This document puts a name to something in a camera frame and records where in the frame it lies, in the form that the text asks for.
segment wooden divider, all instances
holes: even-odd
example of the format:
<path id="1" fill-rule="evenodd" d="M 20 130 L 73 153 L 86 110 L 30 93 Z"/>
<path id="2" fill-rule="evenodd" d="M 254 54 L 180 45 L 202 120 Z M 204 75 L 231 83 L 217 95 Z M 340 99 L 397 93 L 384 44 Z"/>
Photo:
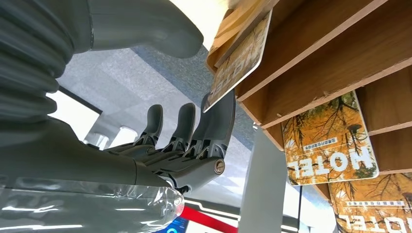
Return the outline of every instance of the wooden divider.
<path id="1" fill-rule="evenodd" d="M 262 122 L 260 119 L 263 118 L 265 111 L 265 103 L 261 102 L 261 99 L 265 99 L 268 96 L 267 89 L 268 87 L 263 87 L 265 91 L 259 92 L 256 95 L 251 96 L 250 98 L 239 102 L 239 105 L 245 110 L 245 112 L 249 115 L 249 117 L 256 122 L 256 124 L 261 125 Z"/>
<path id="2" fill-rule="evenodd" d="M 266 136 L 273 142 L 273 144 L 280 150 L 284 151 L 283 147 L 283 135 L 282 135 L 282 127 L 280 124 L 277 124 L 273 127 L 268 129 L 263 129 L 263 132 Z"/>
<path id="3" fill-rule="evenodd" d="M 330 201 L 329 185 L 327 183 L 315 184 L 313 187 L 325 200 Z"/>
<path id="4" fill-rule="evenodd" d="M 387 0 L 310 0 L 268 37 L 261 65 L 244 81 L 242 101 Z"/>
<path id="5" fill-rule="evenodd" d="M 268 34 L 282 24 L 305 1 L 311 0 L 280 0 L 273 8 Z"/>
<path id="6" fill-rule="evenodd" d="M 380 174 L 412 172 L 412 128 L 371 136 Z"/>
<path id="7" fill-rule="evenodd" d="M 412 126 L 412 67 L 361 87 L 356 94 L 370 136 Z"/>

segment robotic hand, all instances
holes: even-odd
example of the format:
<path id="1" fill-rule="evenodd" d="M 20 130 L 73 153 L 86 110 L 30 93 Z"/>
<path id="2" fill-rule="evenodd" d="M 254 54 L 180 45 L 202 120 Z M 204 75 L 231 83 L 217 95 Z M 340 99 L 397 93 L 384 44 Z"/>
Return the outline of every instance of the robotic hand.
<path id="1" fill-rule="evenodd" d="M 204 107 L 206 100 L 207 95 L 203 98 L 201 107 Z M 235 96 L 232 91 L 208 112 L 201 113 L 199 125 L 192 135 L 195 106 L 192 103 L 185 104 L 180 108 L 177 128 L 170 143 L 165 148 L 156 150 L 163 115 L 161 105 L 153 105 L 148 111 L 148 126 L 135 143 L 106 151 L 132 157 L 139 165 L 145 166 L 184 194 L 223 173 L 224 156 L 234 119 Z"/>

